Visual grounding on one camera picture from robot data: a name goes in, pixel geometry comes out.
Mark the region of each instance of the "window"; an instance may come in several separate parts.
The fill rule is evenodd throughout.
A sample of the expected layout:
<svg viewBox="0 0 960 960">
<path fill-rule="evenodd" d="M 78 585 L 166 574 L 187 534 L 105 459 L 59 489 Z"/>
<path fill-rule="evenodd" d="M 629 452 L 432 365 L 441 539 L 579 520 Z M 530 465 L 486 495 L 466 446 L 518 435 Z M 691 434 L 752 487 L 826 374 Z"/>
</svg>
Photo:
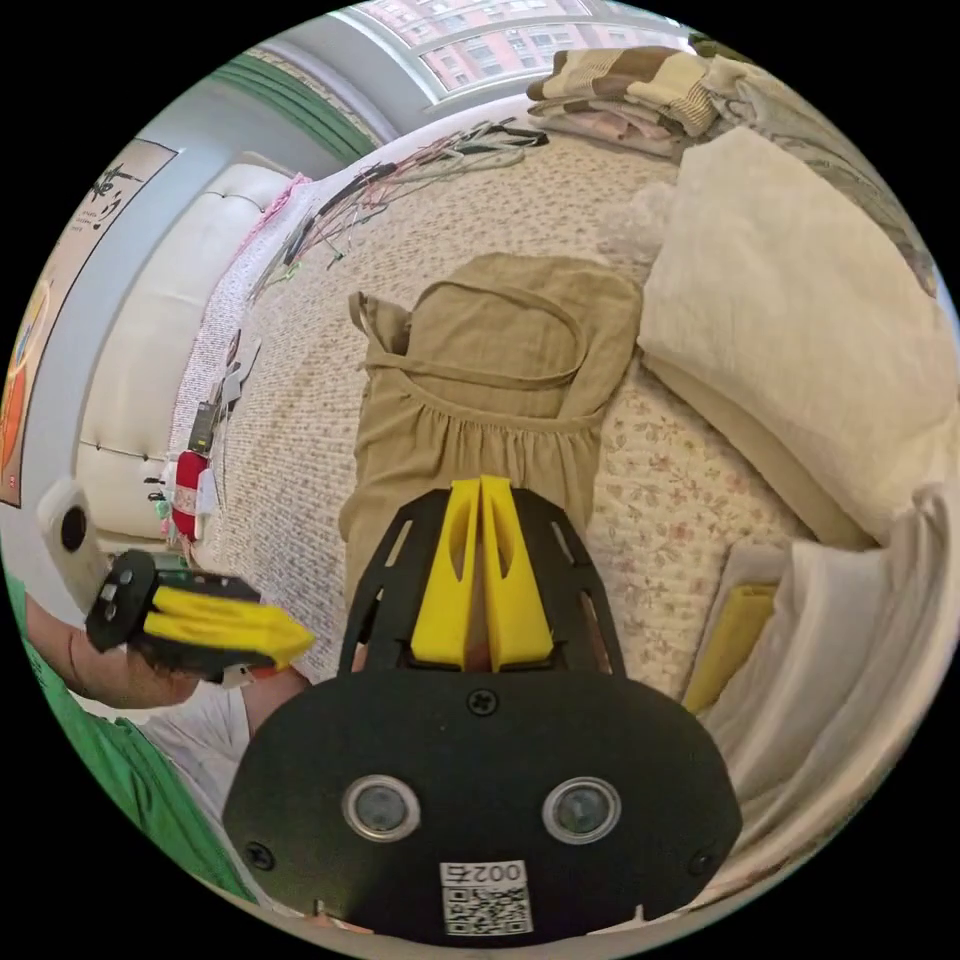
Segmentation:
<svg viewBox="0 0 960 960">
<path fill-rule="evenodd" d="M 329 16 L 362 26 L 435 103 L 494 77 L 516 76 L 519 91 L 557 50 L 691 49 L 688 28 L 615 0 L 366 0 Z"/>
<path fill-rule="evenodd" d="M 495 57 L 494 52 L 485 43 L 478 43 L 467 47 L 467 53 L 469 53 L 474 60 L 493 60 Z"/>
</svg>

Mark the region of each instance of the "red bag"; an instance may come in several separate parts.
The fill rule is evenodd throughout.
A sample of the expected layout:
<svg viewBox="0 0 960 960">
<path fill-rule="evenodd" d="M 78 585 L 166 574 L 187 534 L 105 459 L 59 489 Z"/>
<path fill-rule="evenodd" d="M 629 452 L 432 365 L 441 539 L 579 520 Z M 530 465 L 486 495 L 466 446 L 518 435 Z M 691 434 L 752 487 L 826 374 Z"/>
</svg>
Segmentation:
<svg viewBox="0 0 960 960">
<path fill-rule="evenodd" d="M 206 469 L 207 458 L 192 450 L 185 450 L 177 460 L 170 519 L 191 543 L 197 538 L 197 488 Z"/>
</svg>

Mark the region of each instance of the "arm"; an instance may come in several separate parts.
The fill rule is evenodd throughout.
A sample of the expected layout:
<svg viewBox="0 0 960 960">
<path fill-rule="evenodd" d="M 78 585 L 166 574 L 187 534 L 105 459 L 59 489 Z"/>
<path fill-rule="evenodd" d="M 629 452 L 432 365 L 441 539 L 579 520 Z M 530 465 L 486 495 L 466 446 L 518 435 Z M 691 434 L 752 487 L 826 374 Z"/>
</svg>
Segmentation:
<svg viewBox="0 0 960 960">
<path fill-rule="evenodd" d="M 182 703 L 198 680 L 184 674 L 162 674 L 132 650 L 100 653 L 86 633 L 51 616 L 26 596 L 27 638 L 67 688 L 117 710 L 146 710 Z"/>
</svg>

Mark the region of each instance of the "wall poster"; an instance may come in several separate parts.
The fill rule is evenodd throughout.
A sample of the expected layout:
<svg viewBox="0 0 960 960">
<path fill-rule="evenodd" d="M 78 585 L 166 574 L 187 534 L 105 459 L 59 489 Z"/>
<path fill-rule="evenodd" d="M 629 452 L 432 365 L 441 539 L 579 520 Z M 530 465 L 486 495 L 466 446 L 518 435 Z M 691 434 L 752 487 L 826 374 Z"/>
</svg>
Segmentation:
<svg viewBox="0 0 960 960">
<path fill-rule="evenodd" d="M 22 503 L 23 437 L 31 393 L 70 290 L 111 224 L 176 155 L 176 150 L 159 143 L 132 140 L 93 184 L 60 234 L 27 305 L 7 367 L 0 404 L 0 503 L 17 508 Z"/>
</svg>

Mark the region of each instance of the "khaki dress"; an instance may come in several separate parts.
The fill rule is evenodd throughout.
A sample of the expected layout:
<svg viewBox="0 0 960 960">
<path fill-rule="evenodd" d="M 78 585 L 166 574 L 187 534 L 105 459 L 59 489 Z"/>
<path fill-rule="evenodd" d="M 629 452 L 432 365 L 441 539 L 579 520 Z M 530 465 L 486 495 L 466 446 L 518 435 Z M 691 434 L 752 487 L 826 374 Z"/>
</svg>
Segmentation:
<svg viewBox="0 0 960 960">
<path fill-rule="evenodd" d="M 412 311 L 351 296 L 369 379 L 340 514 L 348 605 L 400 507 L 454 480 L 509 477 L 585 534 L 640 309 L 639 288 L 600 264 L 501 253 L 427 287 Z"/>
</svg>

